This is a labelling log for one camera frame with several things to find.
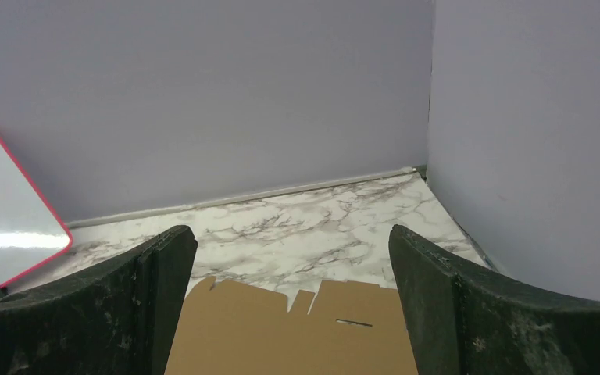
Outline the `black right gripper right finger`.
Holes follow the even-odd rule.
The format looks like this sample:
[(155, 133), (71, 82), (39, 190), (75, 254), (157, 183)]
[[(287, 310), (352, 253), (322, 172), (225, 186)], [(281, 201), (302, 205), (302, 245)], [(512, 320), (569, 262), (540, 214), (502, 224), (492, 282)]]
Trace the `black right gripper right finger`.
[(388, 249), (421, 374), (600, 374), (600, 302), (547, 291), (402, 225)]

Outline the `brown cardboard box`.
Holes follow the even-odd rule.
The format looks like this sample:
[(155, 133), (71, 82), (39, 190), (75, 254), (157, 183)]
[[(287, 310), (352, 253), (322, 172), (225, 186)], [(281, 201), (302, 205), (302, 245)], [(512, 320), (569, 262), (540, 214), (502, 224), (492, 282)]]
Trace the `brown cardboard box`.
[(186, 297), (168, 374), (414, 374), (398, 292), (323, 280), (294, 299), (208, 277)]

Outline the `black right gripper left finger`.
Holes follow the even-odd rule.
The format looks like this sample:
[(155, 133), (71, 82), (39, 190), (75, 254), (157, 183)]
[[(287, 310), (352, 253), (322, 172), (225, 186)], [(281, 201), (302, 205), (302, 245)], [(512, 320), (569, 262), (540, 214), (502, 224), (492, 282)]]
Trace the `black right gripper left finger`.
[(162, 374), (198, 243), (177, 225), (0, 298), (0, 374)]

